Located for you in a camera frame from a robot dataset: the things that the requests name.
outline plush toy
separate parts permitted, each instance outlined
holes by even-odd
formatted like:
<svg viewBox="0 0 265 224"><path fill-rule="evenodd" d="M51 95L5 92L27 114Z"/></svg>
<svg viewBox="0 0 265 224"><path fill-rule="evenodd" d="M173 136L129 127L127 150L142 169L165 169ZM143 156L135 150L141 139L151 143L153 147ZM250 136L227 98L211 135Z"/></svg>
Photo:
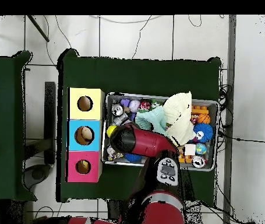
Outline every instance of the plush toy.
<svg viewBox="0 0 265 224"><path fill-rule="evenodd" d="M155 109L158 106L161 106L161 103L159 101L153 99L151 107L150 107L150 110L153 110L153 109Z"/></svg>
<svg viewBox="0 0 265 224"><path fill-rule="evenodd" d="M213 135L212 126L209 124L200 123L195 125L193 131L196 133L194 142L207 142L211 140Z"/></svg>
<svg viewBox="0 0 265 224"><path fill-rule="evenodd" d="M124 158L128 162L141 162L142 161L142 156L141 155L134 155L134 154L125 153L124 154Z"/></svg>

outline table leg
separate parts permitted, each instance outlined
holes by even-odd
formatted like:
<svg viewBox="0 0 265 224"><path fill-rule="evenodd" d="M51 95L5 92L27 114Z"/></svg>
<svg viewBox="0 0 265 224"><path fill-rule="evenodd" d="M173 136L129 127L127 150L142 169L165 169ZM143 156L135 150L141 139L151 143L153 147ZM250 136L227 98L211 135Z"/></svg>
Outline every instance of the table leg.
<svg viewBox="0 0 265 224"><path fill-rule="evenodd" d="M39 31L39 33L44 37L44 39L47 42L50 42L50 40L48 39L48 37L45 35L45 33L43 32L43 30L41 29L41 27L38 25L38 23L35 21L35 19L32 17L32 15L27 15L27 17L30 19L30 21L32 22L32 24L36 27L36 29Z"/></svg>

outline blue object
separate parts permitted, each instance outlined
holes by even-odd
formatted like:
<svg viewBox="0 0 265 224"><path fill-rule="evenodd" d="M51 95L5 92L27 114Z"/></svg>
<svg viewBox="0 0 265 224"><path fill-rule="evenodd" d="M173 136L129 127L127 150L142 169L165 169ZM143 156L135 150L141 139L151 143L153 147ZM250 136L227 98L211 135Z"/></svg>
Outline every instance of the blue object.
<svg viewBox="0 0 265 224"><path fill-rule="evenodd" d="M195 145L195 153L197 155L204 155L207 152L207 147L203 143L197 143Z"/></svg>
<svg viewBox="0 0 265 224"><path fill-rule="evenodd" d="M86 126L94 131L94 139L88 145L81 145L75 140L75 132ZM69 121L69 151L99 151L100 150L100 120L70 120Z"/></svg>
<svg viewBox="0 0 265 224"><path fill-rule="evenodd" d="M142 160L142 156L141 155L134 155L134 154L124 154L124 158L128 161L128 162L140 162Z"/></svg>
<svg viewBox="0 0 265 224"><path fill-rule="evenodd" d="M198 139L198 142L207 142L211 140L213 136L213 129L210 124L204 124L204 123L196 124L195 127L193 128L193 131L195 133L198 133L199 131L204 133L203 137L201 139Z"/></svg>

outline green cloth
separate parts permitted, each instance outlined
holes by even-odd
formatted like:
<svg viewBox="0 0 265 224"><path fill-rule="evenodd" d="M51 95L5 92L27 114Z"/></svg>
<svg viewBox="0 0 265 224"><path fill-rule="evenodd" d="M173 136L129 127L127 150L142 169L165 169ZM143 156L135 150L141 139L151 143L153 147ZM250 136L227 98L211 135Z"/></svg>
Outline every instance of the green cloth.
<svg viewBox="0 0 265 224"><path fill-rule="evenodd" d="M172 96L191 91L193 99L218 100L220 59L210 62L175 60L153 61L139 59L79 58L76 51L67 49L58 60L59 90L62 97L58 114L59 166L57 200L68 198L108 198L126 200L132 192L140 167L104 164L97 183L66 183L66 121L67 88L100 88L103 92L134 93L152 96ZM190 171L195 198L214 205L215 169L210 172Z"/></svg>
<svg viewBox="0 0 265 224"><path fill-rule="evenodd" d="M0 199L35 200L22 184L23 176L23 67L28 51L0 57Z"/></svg>

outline floor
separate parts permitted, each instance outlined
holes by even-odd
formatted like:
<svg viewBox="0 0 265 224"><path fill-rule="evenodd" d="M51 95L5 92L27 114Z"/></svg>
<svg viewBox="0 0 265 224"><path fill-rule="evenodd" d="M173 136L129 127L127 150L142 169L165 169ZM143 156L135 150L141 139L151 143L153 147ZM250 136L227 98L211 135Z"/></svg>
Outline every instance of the floor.
<svg viewBox="0 0 265 224"><path fill-rule="evenodd" d="M81 57L131 59L134 53L134 58L153 60L207 60L210 57L220 57L223 68L221 80L223 84L227 81L228 15L175 15L174 32L173 16L160 16L155 19L153 18L156 16L152 16L152 20L147 24L146 21L123 24L110 20L135 22L147 20L148 15L103 16L105 19L79 15L45 17L34 16L44 33L49 33L48 44L27 17L0 16L0 56L11 56L21 50L33 53L33 58L27 66L30 71L26 71L25 81L28 139L43 138L44 82L58 83L58 71L53 64L56 64L59 55L69 48L69 43ZM37 156L28 160L26 166L43 163L42 157ZM217 159L218 184L223 190L224 152L220 152ZM45 181L32 188L37 201L28 202L26 205L27 223L36 217L37 212L38 217L107 217L107 204L103 199L69 199L69 202L64 204L56 202L55 175L56 166L52 168ZM218 190L216 195L216 204L222 209L223 196ZM203 224L222 224L222 212L212 212L206 207L197 209L199 210L202 213Z"/></svg>

